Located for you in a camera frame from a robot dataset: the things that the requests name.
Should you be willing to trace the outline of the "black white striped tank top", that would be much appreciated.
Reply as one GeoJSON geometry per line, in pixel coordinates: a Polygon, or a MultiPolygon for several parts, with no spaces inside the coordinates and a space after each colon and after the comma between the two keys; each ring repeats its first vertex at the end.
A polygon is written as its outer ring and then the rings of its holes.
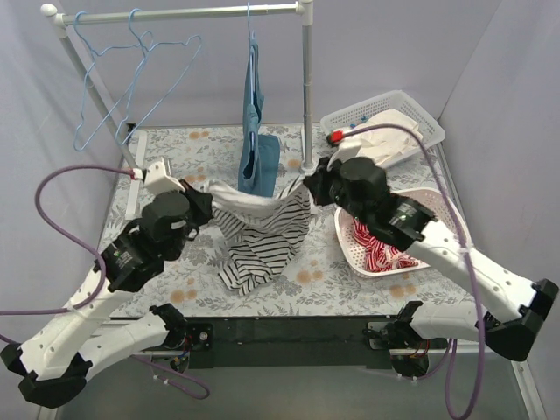
{"type": "Polygon", "coordinates": [[[236,191],[212,180],[213,220],[225,237],[229,260],[219,273],[230,291],[245,296],[282,274],[299,251],[310,225],[310,192],[302,177],[275,197],[236,191]]]}

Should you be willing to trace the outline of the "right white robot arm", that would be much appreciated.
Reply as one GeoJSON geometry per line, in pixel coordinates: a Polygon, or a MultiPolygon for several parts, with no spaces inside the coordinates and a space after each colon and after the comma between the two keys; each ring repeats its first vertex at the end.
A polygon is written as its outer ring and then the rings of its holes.
{"type": "Polygon", "coordinates": [[[476,341],[511,361],[528,358],[557,299],[555,283],[518,276],[468,247],[461,228],[450,230],[427,206],[392,192],[386,172],[366,157],[324,157],[304,185],[316,205],[337,205],[375,239],[427,263],[474,299],[450,310],[408,302],[381,337],[410,348],[432,339],[476,341]]]}

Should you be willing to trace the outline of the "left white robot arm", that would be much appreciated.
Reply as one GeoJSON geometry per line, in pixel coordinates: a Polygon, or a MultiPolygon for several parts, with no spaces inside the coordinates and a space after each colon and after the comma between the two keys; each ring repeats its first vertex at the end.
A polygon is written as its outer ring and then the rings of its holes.
{"type": "Polygon", "coordinates": [[[95,259],[62,313],[32,338],[2,350],[3,364],[20,376],[18,388],[27,402],[61,407],[102,370],[144,349],[178,352],[171,364],[177,373],[185,370],[192,351],[210,348],[213,328],[190,325],[172,304],[152,306],[139,320],[105,335],[94,333],[113,311],[162,274],[165,263],[179,259],[186,243],[212,219],[212,200],[211,194],[186,182],[158,194],[95,259]]]}

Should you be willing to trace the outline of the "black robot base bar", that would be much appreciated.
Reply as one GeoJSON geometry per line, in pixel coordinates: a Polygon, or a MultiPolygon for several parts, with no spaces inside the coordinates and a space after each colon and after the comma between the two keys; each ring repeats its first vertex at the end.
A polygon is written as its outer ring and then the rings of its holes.
{"type": "Polygon", "coordinates": [[[190,368],[392,368],[383,316],[189,318],[190,368]]]}

